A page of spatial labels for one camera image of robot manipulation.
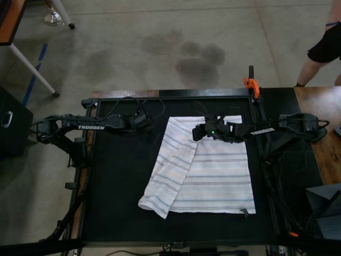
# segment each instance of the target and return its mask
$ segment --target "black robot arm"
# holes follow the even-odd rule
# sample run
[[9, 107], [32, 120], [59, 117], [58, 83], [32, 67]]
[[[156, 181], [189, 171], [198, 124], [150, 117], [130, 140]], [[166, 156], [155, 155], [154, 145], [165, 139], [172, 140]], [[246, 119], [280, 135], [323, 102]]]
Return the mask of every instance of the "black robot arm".
[[192, 130], [193, 140], [199, 141], [204, 136], [230, 143], [240, 143], [252, 136], [269, 132], [282, 132], [283, 135], [276, 141], [266, 145], [265, 158], [273, 155], [284, 147], [298, 140], [317, 142], [326, 134], [326, 120], [319, 120], [312, 114], [297, 113], [280, 115], [277, 120], [269, 120], [255, 124], [237, 124], [224, 122], [224, 116], [218, 117], [209, 114], [205, 117], [205, 124], [199, 124]]
[[151, 118], [146, 114], [110, 115], [106, 118], [74, 116], [50, 116], [36, 124], [37, 141], [53, 144], [65, 151], [72, 159], [72, 166], [87, 164], [85, 139], [71, 141], [65, 134], [72, 130], [102, 130], [118, 135], [139, 135], [151, 130]]

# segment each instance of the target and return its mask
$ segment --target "white table leg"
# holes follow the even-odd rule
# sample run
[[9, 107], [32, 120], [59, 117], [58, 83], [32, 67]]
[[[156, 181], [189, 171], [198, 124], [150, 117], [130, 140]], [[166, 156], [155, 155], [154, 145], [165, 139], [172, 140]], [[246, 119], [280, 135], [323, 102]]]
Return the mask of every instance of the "white table leg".
[[53, 96], [58, 97], [57, 93], [52, 86], [45, 80], [45, 78], [35, 69], [35, 67], [25, 58], [25, 56], [15, 47], [14, 44], [10, 45], [12, 52], [28, 67], [29, 70], [52, 92]]
[[64, 6], [59, 0], [51, 0], [55, 8], [57, 9], [59, 15], [62, 17], [63, 21], [71, 28], [75, 29], [75, 24], [71, 22], [68, 14], [66, 13]]

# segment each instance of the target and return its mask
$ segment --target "person's leg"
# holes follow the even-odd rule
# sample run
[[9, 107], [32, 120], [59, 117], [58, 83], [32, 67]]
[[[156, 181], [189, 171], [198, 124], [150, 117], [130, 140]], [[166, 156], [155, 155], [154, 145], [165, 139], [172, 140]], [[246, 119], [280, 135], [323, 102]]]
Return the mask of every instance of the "person's leg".
[[335, 86], [341, 86], [341, 74], [335, 80]]
[[314, 76], [319, 72], [320, 68], [327, 64], [328, 63], [319, 63], [308, 60], [301, 70], [296, 86], [305, 86], [311, 79], [314, 78]]

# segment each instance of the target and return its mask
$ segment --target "white towel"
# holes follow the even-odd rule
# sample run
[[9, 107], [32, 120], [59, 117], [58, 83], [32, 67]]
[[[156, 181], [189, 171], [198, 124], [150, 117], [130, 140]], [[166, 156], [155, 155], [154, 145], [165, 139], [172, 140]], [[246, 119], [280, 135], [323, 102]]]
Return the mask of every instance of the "white towel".
[[[225, 121], [241, 123], [241, 116]], [[162, 218], [173, 212], [256, 213], [245, 143], [204, 137], [192, 129], [204, 117], [170, 117], [139, 207]]]

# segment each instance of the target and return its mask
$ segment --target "black table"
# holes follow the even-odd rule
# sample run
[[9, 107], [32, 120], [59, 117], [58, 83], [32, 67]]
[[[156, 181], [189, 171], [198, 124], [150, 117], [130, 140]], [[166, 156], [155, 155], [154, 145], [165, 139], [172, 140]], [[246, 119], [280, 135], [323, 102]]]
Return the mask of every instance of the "black table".
[[[193, 100], [200, 100], [213, 113], [224, 109], [227, 115], [242, 115], [246, 123], [260, 120], [260, 113], [257, 108], [251, 107], [251, 98], [246, 89], [165, 90], [127, 94], [142, 98], [159, 96], [164, 100], [166, 111], [157, 124], [160, 133], [164, 132], [169, 116], [197, 115], [189, 107]], [[122, 92], [109, 95], [112, 98], [122, 96]], [[300, 112], [294, 89], [263, 89], [263, 97], [267, 118], [276, 119], [279, 114]], [[104, 116], [116, 101], [100, 99], [97, 108], [88, 109], [87, 115]], [[123, 101], [116, 109], [117, 113], [133, 113], [135, 110], [136, 105], [129, 101]], [[148, 111], [156, 114], [159, 111], [156, 103]], [[88, 132], [84, 136], [87, 136], [89, 144], [93, 144], [90, 194], [82, 209], [76, 213], [73, 227], [65, 234], [66, 238], [81, 238], [89, 246], [167, 246], [173, 242], [185, 242], [187, 246], [213, 246], [276, 242], [280, 224], [272, 217], [273, 206], [269, 205], [256, 139], [247, 141], [256, 214], [246, 219], [242, 214], [170, 212], [167, 219], [163, 220], [153, 211], [137, 206], [150, 178], [162, 136], [153, 146], [137, 138], [121, 138], [105, 132]], [[283, 155], [282, 162], [283, 186], [288, 191], [291, 210], [304, 223], [310, 215], [304, 188], [322, 185], [311, 146], [298, 143]], [[80, 186], [84, 183], [84, 171], [76, 172], [75, 181]]]

